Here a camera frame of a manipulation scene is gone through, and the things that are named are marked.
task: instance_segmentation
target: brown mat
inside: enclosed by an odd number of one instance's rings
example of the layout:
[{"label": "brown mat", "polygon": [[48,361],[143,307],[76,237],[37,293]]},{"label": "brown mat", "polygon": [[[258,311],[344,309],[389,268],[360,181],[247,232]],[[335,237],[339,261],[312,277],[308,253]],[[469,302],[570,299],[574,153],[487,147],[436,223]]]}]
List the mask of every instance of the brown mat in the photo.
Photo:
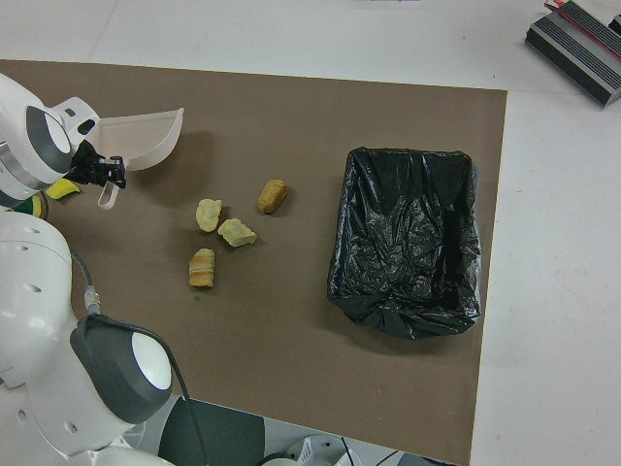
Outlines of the brown mat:
[{"label": "brown mat", "polygon": [[[462,150],[480,170],[486,289],[505,92],[75,63],[0,71],[48,105],[78,95],[101,117],[185,107],[174,152],[130,174],[112,211],[87,187],[53,202],[50,221],[89,265],[104,311],[169,342],[193,397],[468,464],[482,318],[461,336],[397,340],[347,320],[326,278],[350,150]],[[270,178],[291,193],[264,216],[255,203]],[[205,197],[257,243],[233,250],[199,232]],[[212,290],[187,284],[199,248],[215,250]]]}]

